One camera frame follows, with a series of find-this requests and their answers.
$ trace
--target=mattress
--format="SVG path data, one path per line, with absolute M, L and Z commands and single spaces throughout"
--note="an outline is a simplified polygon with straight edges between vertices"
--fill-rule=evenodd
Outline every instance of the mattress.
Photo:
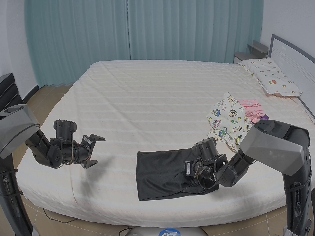
M 77 123 L 76 141 L 91 133 L 105 137 L 92 155 L 99 162 L 89 169 L 79 165 L 52 169 L 38 164 L 28 149 L 18 167 L 19 187 L 32 203 L 48 210 L 133 226 L 223 224 L 284 206 L 281 173 L 259 162 L 231 188 L 220 186 L 207 195 L 177 199 L 138 200 L 137 152 L 189 148 L 206 138 L 208 110 L 226 92 L 236 99 L 259 99 L 270 118 L 308 129 L 315 162 L 315 126 L 301 103 L 267 96 L 238 64 L 102 61 L 74 83 L 41 127 L 46 137 L 53 138 L 55 120 L 72 120 Z M 223 142 L 217 149 L 228 159 L 233 156 Z

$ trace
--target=pink clothing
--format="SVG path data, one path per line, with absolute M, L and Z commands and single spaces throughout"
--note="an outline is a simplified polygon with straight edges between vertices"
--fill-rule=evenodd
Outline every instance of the pink clothing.
M 238 102 L 245 108 L 245 116 L 253 123 L 258 122 L 260 117 L 266 114 L 258 100 L 238 100 Z

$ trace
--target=pile of clothes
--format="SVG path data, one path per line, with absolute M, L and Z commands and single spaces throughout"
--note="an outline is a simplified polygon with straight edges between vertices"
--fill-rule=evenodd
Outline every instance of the pile of clothes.
M 239 150 L 239 144 L 256 122 L 269 119 L 258 100 L 236 100 L 229 92 L 210 108 L 207 118 L 211 125 L 208 137 L 227 143 L 233 152 Z

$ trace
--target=black cloth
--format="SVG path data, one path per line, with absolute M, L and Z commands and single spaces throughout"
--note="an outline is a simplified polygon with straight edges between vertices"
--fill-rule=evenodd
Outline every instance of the black cloth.
M 172 199 L 188 195 L 202 195 L 219 188 L 203 189 L 196 178 L 187 177 L 185 161 L 197 160 L 192 148 L 138 152 L 136 181 L 139 200 Z

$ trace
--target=label sticker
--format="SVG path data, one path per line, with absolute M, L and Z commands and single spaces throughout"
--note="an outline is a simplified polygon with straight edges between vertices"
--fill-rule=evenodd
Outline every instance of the label sticker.
M 88 144 L 92 144 L 92 141 L 87 139 L 86 136 L 83 136 L 83 140 L 85 140 Z
M 187 175 L 190 175 L 190 163 L 187 163 Z
M 158 236 L 181 236 L 181 234 L 178 230 L 170 228 L 161 231 Z

